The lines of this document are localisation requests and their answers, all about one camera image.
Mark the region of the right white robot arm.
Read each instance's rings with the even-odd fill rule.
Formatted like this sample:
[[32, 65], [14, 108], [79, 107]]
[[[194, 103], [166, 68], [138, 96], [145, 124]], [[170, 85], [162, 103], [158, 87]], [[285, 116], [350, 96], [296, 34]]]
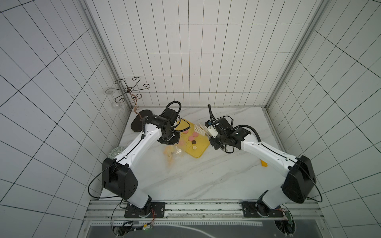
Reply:
[[233, 126], [224, 117], [216, 118], [208, 106], [210, 119], [205, 123], [211, 137], [210, 144], [216, 150], [229, 153], [228, 147], [243, 150], [276, 169], [284, 182], [265, 191], [256, 202], [256, 208], [275, 210], [289, 201], [302, 204], [316, 187], [316, 176], [311, 160], [306, 156], [293, 156], [265, 143], [251, 126]]

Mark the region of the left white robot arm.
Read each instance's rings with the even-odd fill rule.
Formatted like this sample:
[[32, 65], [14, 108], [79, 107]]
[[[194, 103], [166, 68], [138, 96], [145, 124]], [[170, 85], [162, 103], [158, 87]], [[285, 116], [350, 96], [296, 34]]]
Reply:
[[141, 120], [142, 131], [135, 140], [114, 159], [106, 158], [102, 163], [102, 187], [111, 193], [110, 198], [121, 198], [136, 208], [148, 213], [152, 198], [139, 188], [134, 169], [149, 148], [158, 142], [175, 145], [181, 133], [190, 129], [176, 130], [175, 122], [180, 120], [182, 104], [170, 102], [160, 115], [146, 116]]

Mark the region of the steel tongs white tips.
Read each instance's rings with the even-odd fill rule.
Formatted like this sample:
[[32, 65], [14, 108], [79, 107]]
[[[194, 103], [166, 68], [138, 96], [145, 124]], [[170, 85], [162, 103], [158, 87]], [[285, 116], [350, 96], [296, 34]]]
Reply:
[[194, 131], [200, 135], [204, 135], [208, 138], [211, 138], [211, 134], [209, 133], [208, 128], [202, 124], [195, 124]]

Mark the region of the clear resealable zip bag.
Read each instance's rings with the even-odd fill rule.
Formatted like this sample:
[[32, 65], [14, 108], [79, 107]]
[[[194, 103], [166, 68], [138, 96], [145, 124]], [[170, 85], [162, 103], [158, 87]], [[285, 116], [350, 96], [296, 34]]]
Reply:
[[175, 145], [167, 145], [163, 152], [168, 169], [171, 169], [175, 164], [176, 160], [183, 156], [183, 150], [178, 144]]

